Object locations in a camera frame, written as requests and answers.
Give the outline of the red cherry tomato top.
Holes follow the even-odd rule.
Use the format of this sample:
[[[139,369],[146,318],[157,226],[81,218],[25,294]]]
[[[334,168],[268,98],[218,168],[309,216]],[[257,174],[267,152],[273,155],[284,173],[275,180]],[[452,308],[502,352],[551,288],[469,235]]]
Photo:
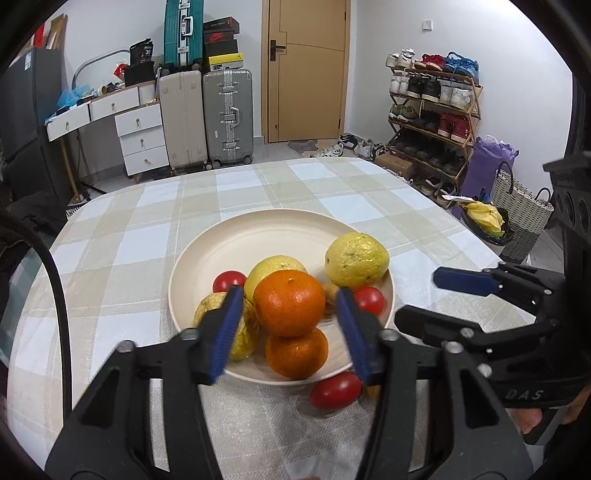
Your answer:
[[[246,276],[236,270],[226,270],[218,274],[212,283],[212,292],[228,292],[232,286],[242,287],[245,285]]]

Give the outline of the red cherry tomato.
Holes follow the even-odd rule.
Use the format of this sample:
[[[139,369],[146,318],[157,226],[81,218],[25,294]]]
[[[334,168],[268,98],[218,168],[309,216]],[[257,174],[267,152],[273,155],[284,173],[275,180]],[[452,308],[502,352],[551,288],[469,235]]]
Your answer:
[[[226,270],[218,274],[212,283],[212,292],[228,292],[232,286],[242,287],[245,285],[246,276],[236,270]]]
[[[342,372],[315,384],[311,390],[311,405],[318,410],[332,411],[344,409],[355,402],[362,394],[363,384],[351,372]]]
[[[360,310],[379,317],[387,306],[386,298],[380,289],[373,286],[363,286],[353,294]]]

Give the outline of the orange tangerine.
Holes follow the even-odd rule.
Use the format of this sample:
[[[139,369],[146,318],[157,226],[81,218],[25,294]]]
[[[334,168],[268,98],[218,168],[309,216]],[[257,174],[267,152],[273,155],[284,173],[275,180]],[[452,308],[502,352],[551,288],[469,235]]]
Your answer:
[[[314,330],[325,314],[325,292],[313,276],[277,271],[263,279],[253,296],[256,314],[270,335],[300,337]]]
[[[304,380],[324,366],[329,356],[329,341],[315,328],[300,337],[270,336],[266,340],[266,362],[278,375]]]

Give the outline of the teal suitcase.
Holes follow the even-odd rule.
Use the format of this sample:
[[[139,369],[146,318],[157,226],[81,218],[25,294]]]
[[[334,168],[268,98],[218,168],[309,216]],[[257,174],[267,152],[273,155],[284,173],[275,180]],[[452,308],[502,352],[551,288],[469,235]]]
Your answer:
[[[165,64],[200,69],[204,58],[204,1],[166,1],[163,46]]]

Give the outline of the dark grey refrigerator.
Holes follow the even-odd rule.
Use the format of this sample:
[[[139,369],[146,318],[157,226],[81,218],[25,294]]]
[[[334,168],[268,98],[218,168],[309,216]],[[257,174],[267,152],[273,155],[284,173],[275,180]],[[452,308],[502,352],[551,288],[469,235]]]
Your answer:
[[[1,77],[1,173],[15,200],[45,191],[65,205],[73,196],[60,147],[45,127],[61,94],[61,60],[57,50],[34,48]]]

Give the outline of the brown longan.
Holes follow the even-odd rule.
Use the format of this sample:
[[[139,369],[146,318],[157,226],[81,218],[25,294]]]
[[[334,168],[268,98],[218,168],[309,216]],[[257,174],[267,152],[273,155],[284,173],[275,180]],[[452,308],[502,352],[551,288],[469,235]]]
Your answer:
[[[379,399],[380,396],[380,389],[381,387],[376,385],[376,386],[367,386],[366,387],[366,393],[367,395],[370,397],[370,399],[377,401]]]
[[[332,283],[322,284],[322,289],[325,292],[325,318],[329,318],[335,314],[335,304],[339,293],[339,287]]]

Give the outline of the grey suitcase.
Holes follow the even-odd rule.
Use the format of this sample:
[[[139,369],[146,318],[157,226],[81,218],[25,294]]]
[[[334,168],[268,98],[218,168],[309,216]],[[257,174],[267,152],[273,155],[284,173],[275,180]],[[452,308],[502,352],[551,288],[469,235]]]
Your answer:
[[[247,69],[211,71],[202,80],[208,156],[217,166],[252,162],[252,74]]]

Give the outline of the beige suitcase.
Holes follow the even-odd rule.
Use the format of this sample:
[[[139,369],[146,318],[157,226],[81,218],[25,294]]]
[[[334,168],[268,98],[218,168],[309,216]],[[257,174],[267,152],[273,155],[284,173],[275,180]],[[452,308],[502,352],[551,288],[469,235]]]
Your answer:
[[[158,93],[170,167],[177,170],[206,163],[201,73],[193,70],[163,76]]]

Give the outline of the white drawer desk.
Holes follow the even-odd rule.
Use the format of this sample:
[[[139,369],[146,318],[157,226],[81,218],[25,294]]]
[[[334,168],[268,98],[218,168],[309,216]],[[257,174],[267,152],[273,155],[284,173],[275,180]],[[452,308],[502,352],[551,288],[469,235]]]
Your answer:
[[[154,81],[73,106],[45,127],[51,142],[69,142],[84,177],[114,170],[137,177],[169,165]]]

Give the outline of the yellow guava front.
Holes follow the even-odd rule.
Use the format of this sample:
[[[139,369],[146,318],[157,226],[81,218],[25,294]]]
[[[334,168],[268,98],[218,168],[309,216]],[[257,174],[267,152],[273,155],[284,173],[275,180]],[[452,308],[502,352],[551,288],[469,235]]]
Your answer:
[[[283,270],[295,270],[307,273],[304,265],[301,264],[296,258],[287,255],[274,255],[259,261],[249,272],[246,277],[245,285],[243,285],[243,293],[245,298],[250,303],[253,302],[254,291],[256,291],[257,285],[266,279],[267,276],[277,271]]]

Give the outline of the yellow guava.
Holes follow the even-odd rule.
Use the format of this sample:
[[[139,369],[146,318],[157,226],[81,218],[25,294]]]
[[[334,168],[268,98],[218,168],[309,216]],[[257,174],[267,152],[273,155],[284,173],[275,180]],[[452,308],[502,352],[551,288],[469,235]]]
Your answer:
[[[245,298],[250,303],[253,302],[254,291],[256,291],[257,285],[266,279],[267,276],[277,271],[283,270],[295,270],[307,273],[304,265],[301,264],[296,258],[287,255],[274,255],[259,261],[249,272],[246,277],[245,285],[243,285],[243,293]]]
[[[197,327],[204,315],[211,310],[221,307],[225,298],[225,292],[211,293],[202,299],[193,315],[192,325]],[[243,298],[242,317],[238,322],[235,332],[235,340],[229,352],[231,361],[239,362],[249,358],[259,344],[259,321],[256,317],[256,309],[248,299]]]
[[[325,252],[325,275],[336,286],[352,290],[377,283],[389,264],[388,250],[361,232],[343,234]]]

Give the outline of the red cherry tomato front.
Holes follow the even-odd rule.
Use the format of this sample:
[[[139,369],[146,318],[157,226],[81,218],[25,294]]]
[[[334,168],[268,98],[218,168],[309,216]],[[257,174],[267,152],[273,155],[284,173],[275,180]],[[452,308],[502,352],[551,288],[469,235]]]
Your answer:
[[[362,394],[363,384],[351,372],[342,372],[315,384],[311,390],[311,405],[318,410],[332,411],[344,409],[355,402]]]

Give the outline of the wooden shoe rack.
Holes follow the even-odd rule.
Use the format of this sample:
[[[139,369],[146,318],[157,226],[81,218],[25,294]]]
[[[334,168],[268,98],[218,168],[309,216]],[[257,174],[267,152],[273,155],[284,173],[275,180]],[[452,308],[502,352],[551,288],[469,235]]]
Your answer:
[[[392,74],[389,149],[424,176],[425,194],[460,191],[482,120],[479,63],[454,51],[418,56],[403,48],[385,65]]]

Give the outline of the cardboard box on floor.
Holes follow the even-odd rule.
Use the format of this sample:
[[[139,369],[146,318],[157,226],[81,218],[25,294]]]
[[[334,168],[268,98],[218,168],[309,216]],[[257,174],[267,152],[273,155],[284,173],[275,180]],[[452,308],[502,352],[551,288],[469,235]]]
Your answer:
[[[406,159],[400,158],[391,153],[379,155],[375,163],[384,169],[391,170],[394,174],[410,180],[415,173],[415,165]]]

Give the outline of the stacked shoe boxes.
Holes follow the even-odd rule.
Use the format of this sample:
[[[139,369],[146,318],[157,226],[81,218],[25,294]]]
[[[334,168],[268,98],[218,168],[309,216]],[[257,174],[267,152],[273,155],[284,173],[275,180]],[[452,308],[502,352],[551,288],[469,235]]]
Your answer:
[[[238,53],[239,32],[239,22],[231,16],[204,22],[204,72],[211,70],[211,57]]]

